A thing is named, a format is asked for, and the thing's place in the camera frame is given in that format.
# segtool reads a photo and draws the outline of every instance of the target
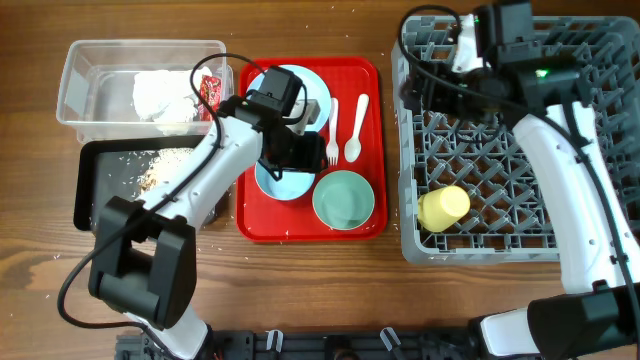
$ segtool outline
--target light blue plate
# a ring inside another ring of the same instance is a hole
[[[297,77],[302,79],[302,82],[307,87],[307,99],[316,99],[318,101],[320,114],[318,115],[316,122],[311,125],[307,125],[305,130],[319,132],[327,123],[327,120],[329,119],[329,112],[331,111],[331,94],[329,94],[329,88],[327,88],[327,85],[322,81],[320,76],[306,67],[298,65],[280,65],[280,67],[293,71]],[[253,79],[247,90],[258,90],[263,79],[264,75],[258,75]],[[303,89],[300,89],[297,99],[304,100]]]
[[[260,164],[256,164],[255,172],[260,190],[268,197],[281,201],[297,199],[304,195],[311,189],[316,177],[315,174],[283,171],[282,179],[275,181]]]

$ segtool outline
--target mint green bowl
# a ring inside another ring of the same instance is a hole
[[[313,210],[325,225],[338,230],[362,226],[375,206],[371,185],[353,171],[335,171],[318,182],[313,191]]]

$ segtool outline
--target wood grain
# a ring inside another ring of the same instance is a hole
[[[467,13],[481,3],[446,5]],[[369,242],[257,246],[236,231],[229,202],[198,238],[193,304],[215,329],[463,325],[471,317],[562,293],[557,264],[424,267],[402,257],[393,226],[398,135],[389,55],[397,21],[418,4],[0,0],[1,357],[108,359],[122,332],[73,328],[55,309],[64,277],[93,246],[92,235],[76,231],[71,222],[81,146],[74,131],[55,119],[62,67],[78,39],[218,39],[229,51],[254,58],[360,55],[379,69],[391,209],[384,234]],[[640,3],[624,0],[536,1],[534,9],[539,15],[640,18]],[[242,64],[231,64],[237,75]],[[85,270],[70,291],[70,312],[91,321],[120,319],[89,297],[86,281]],[[627,348],[596,357],[632,353]]]

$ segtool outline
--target light blue bowl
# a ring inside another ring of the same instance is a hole
[[[316,178],[315,174],[283,171],[282,179],[275,181],[260,164],[256,164],[255,173],[260,190],[268,197],[280,201],[293,200],[304,195],[311,189]]]
[[[371,185],[352,171],[334,171],[313,191],[313,210],[332,229],[353,230],[373,214],[376,199]]]

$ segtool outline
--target clear plastic container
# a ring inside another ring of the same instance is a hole
[[[56,117],[78,132],[78,141],[206,134],[209,121],[141,121],[133,107],[140,71],[191,70],[202,58],[225,52],[216,40],[80,40],[71,45],[60,81]],[[233,94],[225,58],[204,64],[222,80],[221,100]]]

